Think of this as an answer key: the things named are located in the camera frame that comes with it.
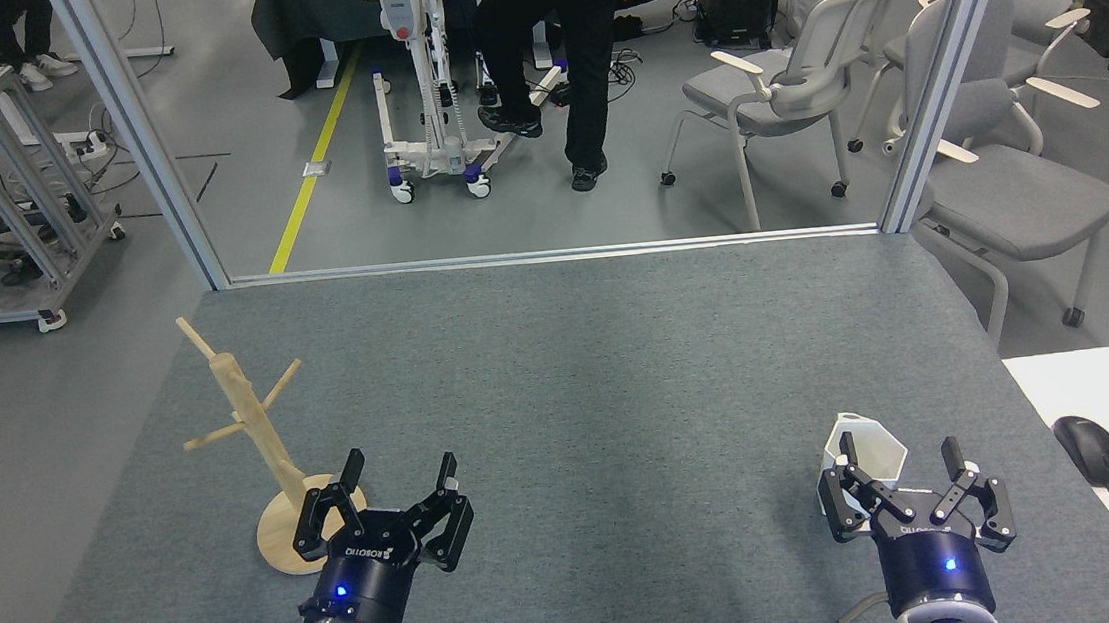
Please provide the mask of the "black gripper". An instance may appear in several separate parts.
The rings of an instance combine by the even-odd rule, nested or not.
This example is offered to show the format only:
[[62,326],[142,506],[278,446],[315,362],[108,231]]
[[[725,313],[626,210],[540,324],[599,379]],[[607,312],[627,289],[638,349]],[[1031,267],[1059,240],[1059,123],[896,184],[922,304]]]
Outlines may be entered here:
[[[820,471],[820,503],[838,543],[854,538],[871,519],[892,616],[936,599],[952,600],[957,593],[994,612],[997,602],[978,545],[1001,553],[1018,537],[1011,501],[1000,479],[983,474],[980,467],[966,460],[950,435],[940,446],[952,478],[946,493],[906,489],[898,492],[898,502],[891,487],[858,464],[851,431],[840,435],[838,448],[834,464]],[[965,496],[975,498],[984,511],[978,525],[957,511]],[[910,521],[899,518],[899,505],[910,508]]]
[[[352,503],[366,458],[360,448],[347,458],[338,481],[311,488],[302,502],[294,550],[306,562],[327,559],[312,598],[301,604],[301,617],[303,623],[401,623],[417,564],[451,573],[471,529],[474,510],[458,488],[456,455],[442,455],[436,490],[407,513],[362,511]],[[334,509],[342,527],[326,537]]]

